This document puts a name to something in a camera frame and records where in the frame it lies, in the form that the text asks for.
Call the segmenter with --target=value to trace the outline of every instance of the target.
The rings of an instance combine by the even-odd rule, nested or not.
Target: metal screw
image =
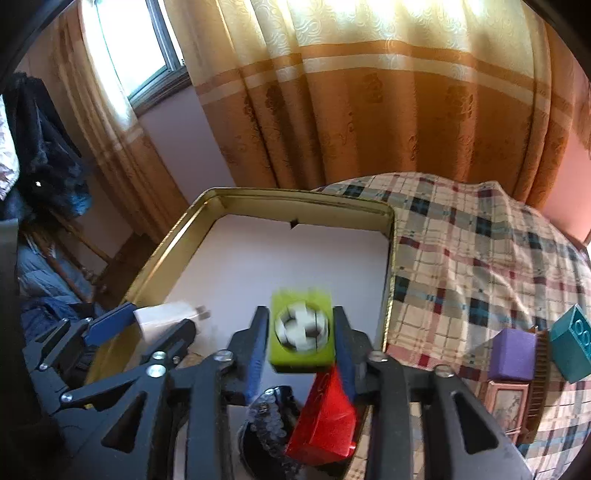
[[[456,373],[454,372],[453,368],[449,365],[437,365],[434,368],[434,372],[438,377],[442,378],[449,378],[453,377]]]
[[[376,363],[388,361],[388,355],[386,355],[384,352],[381,352],[380,350],[372,350],[369,353],[368,358],[371,362]]]
[[[150,365],[146,369],[146,373],[149,377],[158,378],[162,377],[166,373],[166,367],[160,364]]]
[[[234,354],[230,350],[218,350],[213,356],[216,362],[231,362],[234,358]]]

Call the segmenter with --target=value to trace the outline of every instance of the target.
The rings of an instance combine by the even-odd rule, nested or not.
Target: gold metal tray
[[[395,219],[387,203],[350,199],[298,190],[218,188],[204,192],[185,212],[154,251],[126,293],[138,307],[164,302],[179,276],[205,239],[213,224],[225,215],[244,215],[310,225],[381,232],[389,240],[388,265],[381,306],[381,335],[376,348],[385,350],[390,322],[394,279]],[[90,368],[87,382],[122,372],[140,340],[132,325],[102,345]]]

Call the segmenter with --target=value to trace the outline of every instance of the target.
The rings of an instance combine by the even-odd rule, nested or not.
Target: white ball
[[[328,320],[304,302],[294,303],[275,320],[275,334],[283,346],[296,352],[318,350],[328,341]]]

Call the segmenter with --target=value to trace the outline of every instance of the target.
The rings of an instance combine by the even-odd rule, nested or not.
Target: beige curtain
[[[187,201],[131,109],[92,0],[77,0],[56,25],[59,76],[109,193],[133,229],[157,243]]]
[[[541,206],[589,82],[521,0],[165,0],[238,185],[386,171],[497,180]]]

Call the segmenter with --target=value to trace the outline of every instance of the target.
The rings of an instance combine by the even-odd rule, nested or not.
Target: checkered bedspread
[[[504,327],[548,328],[578,303],[591,318],[585,258],[536,210],[497,182],[467,185],[420,173],[384,174],[319,189],[383,200],[397,214],[394,306],[388,353],[425,369],[453,365],[475,392],[486,381],[491,340]],[[538,435],[522,445],[536,479],[557,479],[591,432],[591,377],[565,382],[551,365]],[[423,477],[413,407],[415,477]],[[347,480],[365,473],[363,435]]]

